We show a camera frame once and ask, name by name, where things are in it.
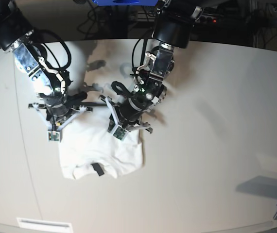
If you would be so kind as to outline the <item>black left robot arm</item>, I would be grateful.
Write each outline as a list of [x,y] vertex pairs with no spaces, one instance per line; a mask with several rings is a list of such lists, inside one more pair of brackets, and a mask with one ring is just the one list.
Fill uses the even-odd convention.
[[103,97],[111,112],[108,132],[117,139],[124,139],[129,132],[153,129],[142,121],[142,115],[162,103],[167,94],[164,80],[174,68],[174,49],[185,49],[191,30],[204,8],[190,0],[167,0],[158,12],[152,38],[159,45],[145,52],[145,62],[133,71],[133,90],[118,81],[111,84],[123,102],[113,102]]

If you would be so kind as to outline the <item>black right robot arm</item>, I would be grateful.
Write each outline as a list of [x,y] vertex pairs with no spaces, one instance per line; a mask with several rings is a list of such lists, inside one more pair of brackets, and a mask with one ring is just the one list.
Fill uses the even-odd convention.
[[[68,57],[65,65],[54,67],[48,61],[51,50],[44,43],[46,34],[54,37],[64,48]],[[66,43],[50,30],[36,29],[15,1],[0,0],[0,48],[12,52],[16,65],[28,75],[37,97],[44,102],[30,104],[30,107],[38,112],[46,110],[44,120],[51,129],[72,121],[87,93],[68,94],[72,82],[68,71],[72,56]]]

